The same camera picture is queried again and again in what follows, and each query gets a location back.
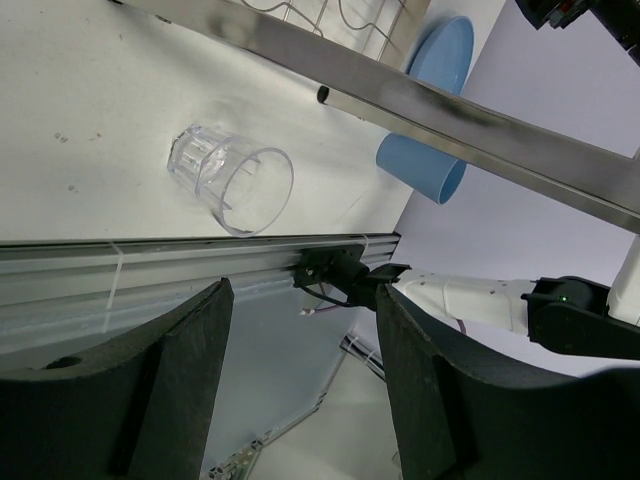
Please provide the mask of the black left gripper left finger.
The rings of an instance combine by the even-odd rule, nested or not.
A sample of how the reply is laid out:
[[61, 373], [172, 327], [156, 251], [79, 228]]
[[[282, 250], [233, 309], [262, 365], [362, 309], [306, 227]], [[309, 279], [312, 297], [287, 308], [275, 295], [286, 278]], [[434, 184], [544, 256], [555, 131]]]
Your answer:
[[233, 302], [221, 279], [102, 344], [4, 372], [2, 477], [198, 478]]

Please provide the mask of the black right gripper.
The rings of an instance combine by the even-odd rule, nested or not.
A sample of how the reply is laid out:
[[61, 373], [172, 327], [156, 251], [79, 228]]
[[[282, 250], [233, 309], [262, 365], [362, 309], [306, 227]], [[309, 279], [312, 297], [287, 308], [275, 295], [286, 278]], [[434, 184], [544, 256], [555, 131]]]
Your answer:
[[637, 0], [516, 0], [526, 20], [536, 29], [544, 25], [565, 29], [590, 12], [639, 64], [639, 2]]

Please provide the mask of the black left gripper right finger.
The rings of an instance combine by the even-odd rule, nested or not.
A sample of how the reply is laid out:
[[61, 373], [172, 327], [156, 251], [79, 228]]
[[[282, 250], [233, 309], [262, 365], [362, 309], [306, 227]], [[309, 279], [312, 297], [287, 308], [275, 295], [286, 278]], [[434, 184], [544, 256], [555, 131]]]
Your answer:
[[379, 288], [377, 329], [406, 479], [635, 479], [639, 372], [571, 377], [503, 355]]

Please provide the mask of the light blue plate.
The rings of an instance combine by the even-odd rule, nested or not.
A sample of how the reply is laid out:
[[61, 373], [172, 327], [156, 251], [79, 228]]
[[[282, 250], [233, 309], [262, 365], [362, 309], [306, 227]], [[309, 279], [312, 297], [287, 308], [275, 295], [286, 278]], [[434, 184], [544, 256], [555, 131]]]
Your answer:
[[459, 95], [471, 69], [475, 32], [471, 20], [457, 16], [440, 23], [417, 48], [407, 74], [448, 93]]

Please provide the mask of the blue plastic cup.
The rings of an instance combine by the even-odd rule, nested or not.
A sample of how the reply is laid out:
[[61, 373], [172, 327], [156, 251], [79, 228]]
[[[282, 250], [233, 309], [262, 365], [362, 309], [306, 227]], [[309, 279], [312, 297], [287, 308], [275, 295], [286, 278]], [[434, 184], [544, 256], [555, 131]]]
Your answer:
[[389, 134], [376, 153], [379, 168], [438, 205], [456, 192], [467, 164], [411, 138]]

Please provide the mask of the clear drinking glass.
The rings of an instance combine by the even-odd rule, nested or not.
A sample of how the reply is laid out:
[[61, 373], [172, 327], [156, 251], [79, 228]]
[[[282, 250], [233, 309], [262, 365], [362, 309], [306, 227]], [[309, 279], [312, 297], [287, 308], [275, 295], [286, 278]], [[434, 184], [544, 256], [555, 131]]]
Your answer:
[[283, 150], [198, 124], [173, 140], [167, 170], [227, 233], [240, 238], [255, 236], [276, 221], [295, 179]]

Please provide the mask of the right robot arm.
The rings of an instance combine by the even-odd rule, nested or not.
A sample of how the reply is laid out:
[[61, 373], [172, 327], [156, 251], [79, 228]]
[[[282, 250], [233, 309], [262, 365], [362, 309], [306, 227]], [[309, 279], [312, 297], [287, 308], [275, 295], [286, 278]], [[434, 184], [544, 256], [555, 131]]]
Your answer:
[[[639, 65], [639, 1], [516, 1], [536, 29], [565, 28], [587, 11]], [[466, 17], [440, 24], [417, 48], [405, 70], [449, 93], [459, 94], [468, 74], [474, 31]], [[449, 154], [396, 134], [387, 135], [376, 163], [441, 205], [457, 189], [465, 164]], [[370, 270], [360, 258], [366, 247], [307, 250], [294, 273], [294, 286], [320, 301], [376, 311], [380, 285], [391, 285], [426, 314], [458, 323], [492, 325], [549, 351], [575, 356], [639, 361], [639, 234], [611, 287], [579, 277], [489, 280], [412, 271], [385, 264]], [[327, 296], [325, 285], [346, 295]]]

